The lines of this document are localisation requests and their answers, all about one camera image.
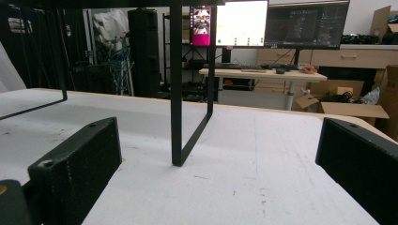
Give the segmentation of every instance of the cable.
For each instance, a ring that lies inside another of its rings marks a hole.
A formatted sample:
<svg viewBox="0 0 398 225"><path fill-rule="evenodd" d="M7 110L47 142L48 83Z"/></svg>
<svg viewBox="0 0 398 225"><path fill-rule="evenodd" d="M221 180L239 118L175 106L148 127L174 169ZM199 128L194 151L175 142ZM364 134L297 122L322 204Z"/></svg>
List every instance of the cable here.
<svg viewBox="0 0 398 225"><path fill-rule="evenodd" d="M285 54L283 54L283 55L281 55L281 57L279 57L277 60L275 60L275 62L273 62L272 64L276 64L280 59L282 59L285 55L287 55L288 53L290 53L290 51L292 51L292 50L289 50L289 51L287 51Z"/></svg>
<svg viewBox="0 0 398 225"><path fill-rule="evenodd" d="M116 94L123 94L123 91L128 90L127 74L130 69L134 67L133 63L129 66L129 61L129 46L126 46L117 52L108 51L108 63L106 65L110 67Z"/></svg>

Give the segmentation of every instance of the metal rack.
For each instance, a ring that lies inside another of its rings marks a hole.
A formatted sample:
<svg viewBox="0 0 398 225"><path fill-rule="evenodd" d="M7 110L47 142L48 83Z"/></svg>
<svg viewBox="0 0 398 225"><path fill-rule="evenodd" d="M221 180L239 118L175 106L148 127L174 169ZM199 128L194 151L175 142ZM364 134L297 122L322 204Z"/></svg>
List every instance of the metal rack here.
<svg viewBox="0 0 398 225"><path fill-rule="evenodd" d="M224 5L225 0L184 0L184 1L166 1L166 0L148 0L148 1L97 1L97 0L71 0L71 1L55 1L55 0L0 0L2 4L14 5L21 8L39 8L46 11L46 15L50 15L51 26L54 30L52 34L52 43L54 44L53 58L56 62L56 71L59 81L64 82L66 74L69 71L69 62L67 50L65 48L65 28L62 27L62 9L74 8L145 8L145 7L169 7L170 23L170 66L171 66L171 128L172 128L172 162L175 166L182 166L195 146L202 131L205 129L207 122L213 114L214 93L211 88L207 89L207 114L199 124L198 128L193 132L185 146L182 146L182 71L181 71L181 27L182 27L182 7L183 6L217 6ZM212 23L216 23L217 8L212 7L213 17ZM208 86L214 86L214 66L216 52L216 29L211 29L210 47L209 47L209 74ZM34 109L17 112L16 114L31 112L35 109L53 105L68 99L65 83L62 88L63 99L47 105L36 107Z"/></svg>

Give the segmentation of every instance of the wooden desk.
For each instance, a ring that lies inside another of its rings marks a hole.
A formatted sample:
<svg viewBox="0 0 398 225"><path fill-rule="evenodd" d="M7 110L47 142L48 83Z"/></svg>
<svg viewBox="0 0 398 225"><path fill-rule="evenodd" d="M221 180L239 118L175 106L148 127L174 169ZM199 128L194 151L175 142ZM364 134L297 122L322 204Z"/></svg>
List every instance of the wooden desk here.
<svg viewBox="0 0 398 225"><path fill-rule="evenodd" d="M21 107L51 94L18 91L0 102ZM206 105L183 107L184 130L195 128ZM377 224L314 163L323 114L215 105L178 168L168 100L69 92L66 102L0 122L0 179L24 184L31 163L109 116L118 120L123 162L84 224Z"/></svg>
<svg viewBox="0 0 398 225"><path fill-rule="evenodd" d="M199 74L207 75L208 69L202 68L199 70ZM307 83L319 83L319 81L325 81L327 77L315 73L306 74L297 70L285 72L284 74L277 74L275 70L267 70L267 73L262 72L242 72L240 69L216 69L215 76L220 78L219 80L219 103L222 104L222 90L223 90L223 78L240 78L240 79L256 79L256 80L274 80L274 81L287 81L289 84L289 91L287 92L287 98L284 108L288 111L292 109L293 96L296 82L307 82Z"/></svg>

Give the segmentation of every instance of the desk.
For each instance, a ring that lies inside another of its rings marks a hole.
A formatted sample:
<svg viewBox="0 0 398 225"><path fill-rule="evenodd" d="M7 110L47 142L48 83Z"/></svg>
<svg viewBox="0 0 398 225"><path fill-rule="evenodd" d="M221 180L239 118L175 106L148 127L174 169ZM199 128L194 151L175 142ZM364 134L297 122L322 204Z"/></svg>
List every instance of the desk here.
<svg viewBox="0 0 398 225"><path fill-rule="evenodd" d="M208 69L202 68L199 70L199 74L207 75ZM325 81L328 78L326 76L315 74L307 74L297 70L285 72L284 74L277 74L275 70L267 70L267 73L262 72L242 72L240 69L215 69L215 76L220 78L219 80L219 103L222 103L222 90L223 90L223 78L240 78L240 79L256 79L256 80L275 80L275 81L287 81L290 82L289 91L287 92L287 98L284 108L288 111L292 109L293 96L296 82L307 82L307 83L319 83Z"/></svg>
<svg viewBox="0 0 398 225"><path fill-rule="evenodd" d="M0 102L18 100L18 108L51 94L17 91ZM184 102L184 118L203 105ZM0 121L0 179L24 184L27 166L109 116L118 120L123 162L84 224L377 224L314 163L323 114L215 105L178 168L168 100L69 92L66 102ZM195 127L184 118L184 128Z"/></svg>

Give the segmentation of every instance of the computer monitor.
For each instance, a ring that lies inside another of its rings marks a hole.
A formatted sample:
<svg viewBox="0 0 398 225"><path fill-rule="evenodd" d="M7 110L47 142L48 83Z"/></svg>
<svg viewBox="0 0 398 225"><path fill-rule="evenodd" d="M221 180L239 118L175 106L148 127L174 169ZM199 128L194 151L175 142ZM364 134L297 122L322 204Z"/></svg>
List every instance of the computer monitor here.
<svg viewBox="0 0 398 225"><path fill-rule="evenodd" d="M271 5L265 47L338 50L349 0Z"/></svg>
<svg viewBox="0 0 398 225"><path fill-rule="evenodd" d="M264 48L268 0L226 0L217 6L218 47ZM191 45L210 44L210 7L190 7Z"/></svg>

